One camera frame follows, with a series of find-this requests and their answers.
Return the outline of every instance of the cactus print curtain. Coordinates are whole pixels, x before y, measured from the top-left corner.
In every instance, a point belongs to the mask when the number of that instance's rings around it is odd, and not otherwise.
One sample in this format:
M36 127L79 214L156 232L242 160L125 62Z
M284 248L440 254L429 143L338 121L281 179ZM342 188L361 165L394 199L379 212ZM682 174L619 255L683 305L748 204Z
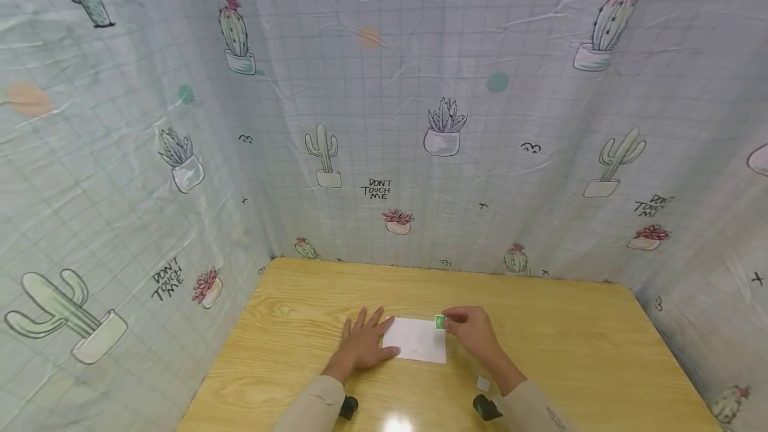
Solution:
M622 284L724 430L761 430L767 17L8 0L0 429L172 431L288 255Z

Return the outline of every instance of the wooden table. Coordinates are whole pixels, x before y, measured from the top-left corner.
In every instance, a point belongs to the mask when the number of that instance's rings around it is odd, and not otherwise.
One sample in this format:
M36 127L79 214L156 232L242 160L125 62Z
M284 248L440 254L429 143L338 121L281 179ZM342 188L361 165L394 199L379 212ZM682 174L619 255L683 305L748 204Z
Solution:
M581 432L721 430L625 287L296 259L268 266L177 430L271 430L363 305L428 320L484 306L512 360ZM480 367L453 337L447 348L446 365L394 359L358 373L347 385L357 415L335 430L502 430L471 407Z

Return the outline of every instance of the teal dot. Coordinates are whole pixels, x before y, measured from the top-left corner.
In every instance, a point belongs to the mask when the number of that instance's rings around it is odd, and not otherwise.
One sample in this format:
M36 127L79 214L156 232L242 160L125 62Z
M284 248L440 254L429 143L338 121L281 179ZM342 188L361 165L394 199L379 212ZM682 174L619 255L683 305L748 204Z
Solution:
M509 86L509 75L504 72L494 72L488 78L488 90L492 93L504 92Z
M185 83L180 85L179 99L181 100L182 104L186 105L190 105L192 102L194 102L194 91L192 90L192 87L189 87Z

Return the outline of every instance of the small white paper piece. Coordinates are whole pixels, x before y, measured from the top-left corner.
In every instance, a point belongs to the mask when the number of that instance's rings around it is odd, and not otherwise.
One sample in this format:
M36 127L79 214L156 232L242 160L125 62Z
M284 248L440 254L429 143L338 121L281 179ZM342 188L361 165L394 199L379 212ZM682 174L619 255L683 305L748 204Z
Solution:
M382 347L390 346L400 347L401 359L445 363L445 331L435 321L396 317L382 340Z
M478 388L481 391L488 392L491 388L491 382L485 377L478 376Z

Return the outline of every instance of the beige sleeve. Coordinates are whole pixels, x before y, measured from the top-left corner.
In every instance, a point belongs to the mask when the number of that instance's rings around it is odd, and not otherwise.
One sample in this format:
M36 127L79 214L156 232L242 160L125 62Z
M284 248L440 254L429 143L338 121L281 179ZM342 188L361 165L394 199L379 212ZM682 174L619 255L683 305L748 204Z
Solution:
M344 397L341 382L320 375L293 401L272 432L330 432Z
M496 401L496 406L512 432L577 432L532 381L516 386L506 397Z

